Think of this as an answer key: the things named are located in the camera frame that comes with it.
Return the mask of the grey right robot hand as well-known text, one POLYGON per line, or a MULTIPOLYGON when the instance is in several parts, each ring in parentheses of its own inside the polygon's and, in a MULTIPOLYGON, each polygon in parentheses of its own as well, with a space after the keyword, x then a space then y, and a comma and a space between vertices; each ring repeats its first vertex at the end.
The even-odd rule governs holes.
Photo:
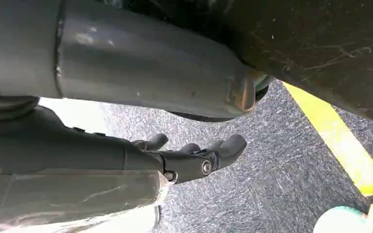
POLYGON ((94 0, 0 0, 0 229, 69 222, 157 201, 167 185, 234 163, 233 135, 162 151, 65 126, 39 99, 231 119, 252 110, 252 70, 227 47, 94 0))

